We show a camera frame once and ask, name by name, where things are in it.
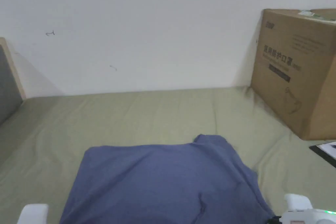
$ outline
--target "paper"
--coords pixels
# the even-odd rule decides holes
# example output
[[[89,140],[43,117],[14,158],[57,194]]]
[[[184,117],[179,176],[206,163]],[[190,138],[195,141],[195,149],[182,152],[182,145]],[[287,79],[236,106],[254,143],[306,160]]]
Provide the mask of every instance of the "paper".
[[[336,159],[336,142],[321,144],[318,145],[318,147],[322,151],[324,151],[325,153]]]

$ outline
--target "pen mark on wall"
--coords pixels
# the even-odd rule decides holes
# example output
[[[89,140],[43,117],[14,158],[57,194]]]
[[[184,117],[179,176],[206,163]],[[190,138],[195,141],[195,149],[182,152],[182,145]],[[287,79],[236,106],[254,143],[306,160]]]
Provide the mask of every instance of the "pen mark on wall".
[[[118,69],[116,67],[112,66],[112,65],[110,65],[110,68],[114,68],[115,71],[118,71]]]
[[[55,35],[54,30],[53,30],[52,32],[46,32],[45,34],[46,34],[46,36],[49,36],[49,35],[51,35],[51,34],[54,34],[54,35]]]

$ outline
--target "green bedsheet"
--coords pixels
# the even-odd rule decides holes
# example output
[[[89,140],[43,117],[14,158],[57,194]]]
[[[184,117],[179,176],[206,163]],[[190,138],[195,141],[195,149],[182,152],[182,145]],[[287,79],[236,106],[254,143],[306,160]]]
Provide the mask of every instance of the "green bedsheet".
[[[285,211],[285,193],[336,210],[336,169],[308,149],[248,87],[33,98],[0,128],[0,216],[50,205],[56,224],[84,152],[98,145],[180,144],[199,134],[227,139],[255,170],[264,198]]]

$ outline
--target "box label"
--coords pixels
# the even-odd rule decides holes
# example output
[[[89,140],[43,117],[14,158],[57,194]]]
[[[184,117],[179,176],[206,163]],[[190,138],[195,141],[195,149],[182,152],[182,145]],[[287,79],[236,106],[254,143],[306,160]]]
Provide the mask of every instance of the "box label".
[[[277,75],[279,75],[282,79],[284,79],[286,82],[290,82],[291,78],[290,76],[288,76],[287,74],[285,74],[284,72],[282,72],[280,69],[276,68],[275,66],[273,66],[272,64],[268,65],[268,68],[272,71],[275,72]]]

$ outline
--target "blue cloth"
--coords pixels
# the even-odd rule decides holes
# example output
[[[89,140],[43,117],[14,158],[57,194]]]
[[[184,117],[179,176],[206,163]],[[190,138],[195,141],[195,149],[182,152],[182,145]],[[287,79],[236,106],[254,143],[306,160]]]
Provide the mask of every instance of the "blue cloth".
[[[84,154],[61,224],[264,224],[257,175],[221,136]]]

